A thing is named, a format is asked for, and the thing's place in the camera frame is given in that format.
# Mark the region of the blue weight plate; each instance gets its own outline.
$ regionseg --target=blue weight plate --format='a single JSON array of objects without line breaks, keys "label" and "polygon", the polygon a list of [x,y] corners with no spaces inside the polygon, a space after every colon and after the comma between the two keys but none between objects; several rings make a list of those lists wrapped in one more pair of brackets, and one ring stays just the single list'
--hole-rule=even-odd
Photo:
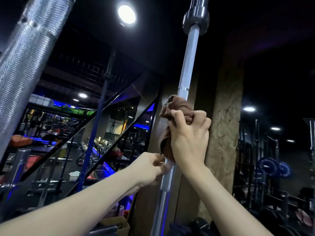
[{"label": "blue weight plate", "polygon": [[279,177],[280,167],[278,162],[270,157],[263,157],[258,160],[257,168],[260,172],[270,176]]},{"label": "blue weight plate", "polygon": [[279,166],[280,166],[280,176],[282,178],[289,178],[292,174],[290,166],[283,161],[279,162]]}]

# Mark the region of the cork column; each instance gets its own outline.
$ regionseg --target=cork column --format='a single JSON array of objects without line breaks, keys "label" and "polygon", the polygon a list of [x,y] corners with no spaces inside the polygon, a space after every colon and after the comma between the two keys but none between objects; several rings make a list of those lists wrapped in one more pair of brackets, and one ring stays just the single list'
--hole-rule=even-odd
[{"label": "cork column", "polygon": [[[232,193],[238,127],[241,113],[244,69],[224,60],[215,91],[206,166],[218,181]],[[211,215],[200,201],[198,215],[211,222]]]}]

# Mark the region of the hand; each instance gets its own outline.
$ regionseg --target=hand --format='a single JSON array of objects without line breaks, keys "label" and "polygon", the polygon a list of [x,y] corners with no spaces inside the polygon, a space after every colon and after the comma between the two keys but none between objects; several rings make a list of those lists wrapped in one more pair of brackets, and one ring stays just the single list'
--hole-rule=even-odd
[{"label": "hand", "polygon": [[168,121],[173,156],[183,173],[196,165],[204,165],[209,139],[211,120],[204,111],[193,112],[194,120],[190,126],[182,111],[171,110],[174,120]]},{"label": "hand", "polygon": [[154,182],[159,175],[169,171],[171,166],[164,163],[163,155],[144,152],[126,169],[131,171],[131,175],[136,178],[137,188],[140,188]]}]

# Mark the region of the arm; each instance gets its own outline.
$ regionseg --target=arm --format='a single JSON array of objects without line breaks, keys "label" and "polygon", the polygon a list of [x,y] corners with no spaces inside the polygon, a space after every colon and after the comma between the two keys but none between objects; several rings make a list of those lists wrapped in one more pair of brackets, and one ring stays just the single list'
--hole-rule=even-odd
[{"label": "arm", "polygon": [[218,182],[204,165],[211,120],[204,111],[195,111],[194,121],[188,126],[182,111],[173,111],[175,123],[168,122],[171,130],[171,147],[177,165],[182,170],[223,236],[259,236],[272,234],[256,220]]},{"label": "arm", "polygon": [[68,198],[0,225],[0,235],[86,235],[124,196],[150,184],[168,166],[159,154],[143,153],[129,167]]}]

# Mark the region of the brown towel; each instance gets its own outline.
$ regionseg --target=brown towel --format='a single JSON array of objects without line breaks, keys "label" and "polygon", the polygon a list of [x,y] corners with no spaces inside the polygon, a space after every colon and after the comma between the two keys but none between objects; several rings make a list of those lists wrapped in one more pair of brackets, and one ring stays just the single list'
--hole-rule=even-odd
[{"label": "brown towel", "polygon": [[[172,95],[168,98],[164,104],[160,116],[167,118],[168,120],[173,119],[171,110],[181,110],[185,116],[186,123],[191,125],[193,120],[192,106],[183,98],[177,95]],[[175,161],[171,148],[171,131],[169,127],[163,132],[159,140],[160,154],[163,154],[167,159]]]}]

